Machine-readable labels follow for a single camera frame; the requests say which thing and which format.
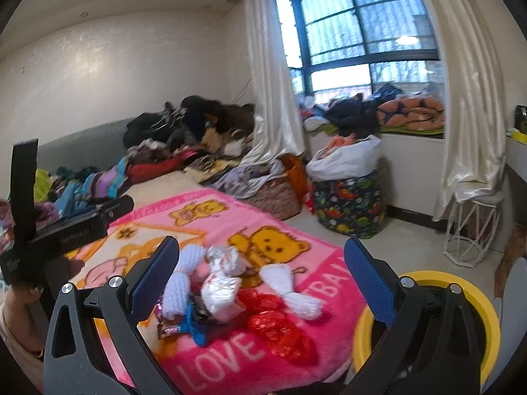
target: curtain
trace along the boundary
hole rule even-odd
[[[445,158],[434,219],[458,200],[492,194],[505,160],[504,92],[496,49],[475,0],[423,0],[435,28],[446,84]]]
[[[252,83],[255,90],[253,148],[242,164],[268,163],[301,154],[304,137],[281,38],[276,0],[244,0]]]

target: cartoon bear blanket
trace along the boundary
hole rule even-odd
[[[86,262],[72,280],[78,287],[99,286],[110,276],[125,275],[137,260],[149,257],[165,235],[171,235],[181,247],[188,243],[236,246],[252,265],[242,276],[244,286],[262,292],[271,291],[262,284],[258,269],[268,263],[288,263],[294,273],[295,290],[325,302],[323,314],[316,321],[290,315],[315,342],[318,358],[310,365],[272,355],[265,342],[250,333],[241,320],[209,332],[211,341],[205,348],[198,347],[188,335],[158,340],[157,321],[152,314],[139,324],[139,331],[185,395],[262,395],[325,380],[349,364],[355,324],[365,301],[344,264],[341,248],[208,189],[133,211],[116,221],[109,233],[70,253],[70,258]],[[194,283],[205,278],[207,267],[206,263],[198,267]],[[97,321],[97,328],[116,376],[133,385],[104,323]]]

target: silver screw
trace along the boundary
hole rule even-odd
[[[415,285],[415,282],[411,277],[405,276],[401,278],[401,285],[404,286],[405,288],[411,288],[412,286]]]
[[[123,283],[123,278],[120,276],[114,276],[112,279],[110,279],[110,282],[109,282],[112,288],[117,288],[122,283]]]
[[[454,294],[461,294],[463,290],[458,284],[452,284],[450,285],[450,291],[452,291]]]
[[[71,290],[73,290],[73,284],[70,283],[64,284],[61,289],[64,294],[68,294]]]

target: recessed ceiling fixture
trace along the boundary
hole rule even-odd
[[[400,36],[395,42],[401,46],[412,46],[419,43],[419,39],[414,36]]]

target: wire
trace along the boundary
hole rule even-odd
[[[234,105],[236,104],[236,102],[238,102],[241,98],[243,98],[243,96],[245,95],[245,93],[247,92],[247,88],[249,87],[250,83],[252,81],[252,77],[249,79],[249,81],[247,82],[247,84],[245,85],[245,87],[243,89],[241,89],[241,91],[239,91],[239,93],[236,95],[236,97],[234,98],[234,101],[231,105]]]

